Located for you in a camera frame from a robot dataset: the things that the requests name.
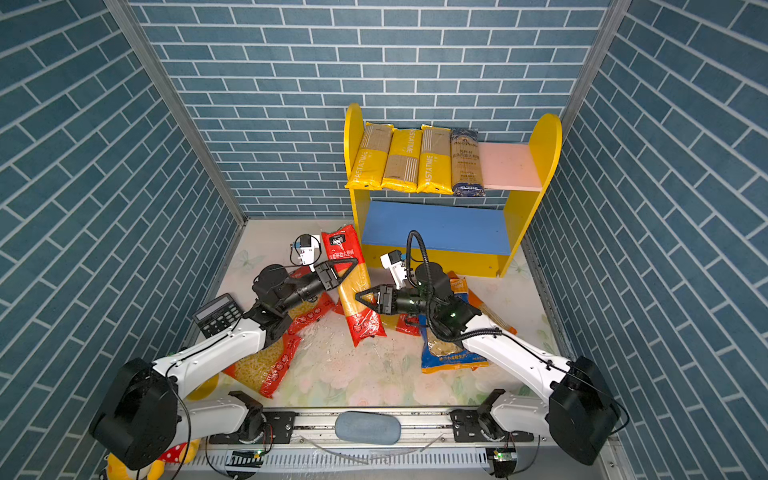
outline yellow pasta package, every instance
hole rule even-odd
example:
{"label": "yellow pasta package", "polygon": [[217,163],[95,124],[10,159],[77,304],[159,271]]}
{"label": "yellow pasta package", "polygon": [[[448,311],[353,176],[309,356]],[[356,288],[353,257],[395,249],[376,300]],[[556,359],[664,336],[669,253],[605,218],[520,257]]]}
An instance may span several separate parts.
{"label": "yellow pasta package", "polygon": [[414,194],[422,152],[422,131],[416,128],[395,129],[386,159],[382,188]]}
{"label": "yellow pasta package", "polygon": [[419,193],[453,195],[451,183],[451,129],[422,125],[419,156]]}
{"label": "yellow pasta package", "polygon": [[392,141],[392,125],[366,122],[357,158],[345,187],[363,190],[381,190],[384,167]]}

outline metal corner profile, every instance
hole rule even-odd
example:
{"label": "metal corner profile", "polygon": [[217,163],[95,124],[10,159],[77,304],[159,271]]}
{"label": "metal corner profile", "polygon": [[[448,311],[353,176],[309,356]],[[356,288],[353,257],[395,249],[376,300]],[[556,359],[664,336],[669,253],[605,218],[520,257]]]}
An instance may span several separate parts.
{"label": "metal corner profile", "polygon": [[592,82],[598,76],[600,65],[603,64],[605,55],[608,53],[608,47],[611,46],[611,42],[614,40],[621,21],[624,20],[624,14],[627,13],[630,3],[632,3],[632,0],[613,0],[605,12],[603,21],[598,29],[598,34],[594,39],[594,44],[589,49],[589,53],[587,53],[587,58],[584,60],[584,64],[581,66],[578,78],[576,79],[576,85],[574,85],[573,91],[568,97],[565,109],[563,109],[561,119],[563,124],[563,142],[565,142],[565,138],[568,137],[568,133],[571,131],[576,115],[581,110],[584,99],[587,97],[587,93],[589,93],[589,87],[592,86]]}
{"label": "metal corner profile", "polygon": [[139,25],[138,18],[136,18],[128,1],[104,0],[104,3],[123,32],[123,35],[125,35],[126,40],[128,40],[128,44],[133,48],[134,53],[144,66],[144,70],[152,80],[157,92],[163,98],[168,110],[176,119],[185,138],[190,142],[190,146],[197,155],[197,159],[205,168],[211,181],[213,181],[216,190],[221,195],[227,208],[229,208],[237,225],[239,227],[244,226],[247,218],[243,209],[240,208],[240,204],[227,184],[227,180],[216,165],[216,161],[211,155],[210,150],[208,150],[205,140],[200,135],[200,131],[197,129],[192,117],[190,117],[189,112],[187,112],[187,108],[184,107],[181,96],[179,96],[176,87],[170,80],[170,77],[168,77],[168,73],[157,56],[157,52],[152,48],[149,37],[147,37],[144,29]]}

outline gray eraser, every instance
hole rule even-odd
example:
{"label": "gray eraser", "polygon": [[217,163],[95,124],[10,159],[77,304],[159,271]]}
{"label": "gray eraser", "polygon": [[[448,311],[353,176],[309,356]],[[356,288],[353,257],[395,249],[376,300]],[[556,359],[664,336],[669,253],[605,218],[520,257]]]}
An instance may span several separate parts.
{"label": "gray eraser", "polygon": [[393,445],[400,440],[400,422],[380,413],[344,412],[336,419],[336,436],[346,442]]}

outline yellow shelf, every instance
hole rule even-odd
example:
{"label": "yellow shelf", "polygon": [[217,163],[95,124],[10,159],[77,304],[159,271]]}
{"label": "yellow shelf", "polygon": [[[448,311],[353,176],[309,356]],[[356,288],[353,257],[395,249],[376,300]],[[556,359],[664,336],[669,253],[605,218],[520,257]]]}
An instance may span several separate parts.
{"label": "yellow shelf", "polygon": [[[364,129],[365,122],[360,106],[351,104],[346,112],[344,124],[344,161],[348,176],[357,157]],[[397,209],[396,215],[384,217],[384,214],[374,213],[375,218],[368,218],[372,203],[370,191],[350,189],[355,228],[362,239],[362,253],[366,263],[369,266],[381,266],[379,257],[382,254],[395,248],[404,249],[405,236],[400,244],[387,234],[388,225],[392,225],[394,230],[419,230],[425,241],[429,237],[440,239],[437,243],[440,246],[438,250],[430,250],[429,242],[426,243],[430,260],[440,263],[445,271],[454,270],[460,275],[504,276],[549,187],[558,166],[562,143],[560,119],[553,114],[541,117],[528,144],[480,143],[480,160],[486,189],[510,190],[504,210],[495,217],[483,217],[482,215],[488,215],[485,209],[468,209],[475,212],[456,211],[457,221],[454,222],[451,212],[457,207],[435,209],[431,205],[403,204]],[[374,212],[388,211],[394,210],[374,208]],[[431,221],[435,215],[440,218],[438,221]],[[468,217],[471,215],[476,215],[477,218]],[[374,222],[368,235],[366,222]],[[451,241],[452,228],[456,232],[455,242]],[[468,236],[498,238],[499,235],[502,235],[502,240],[508,244],[508,250],[500,250],[498,242],[494,242],[492,248],[480,248],[478,251],[468,247]]]}

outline pink shelf board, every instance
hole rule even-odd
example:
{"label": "pink shelf board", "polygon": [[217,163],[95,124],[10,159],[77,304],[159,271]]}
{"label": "pink shelf board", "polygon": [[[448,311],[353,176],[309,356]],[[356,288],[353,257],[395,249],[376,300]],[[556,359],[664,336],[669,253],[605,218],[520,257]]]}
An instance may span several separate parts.
{"label": "pink shelf board", "polygon": [[480,163],[488,190],[541,191],[541,181],[527,144],[480,142]]}

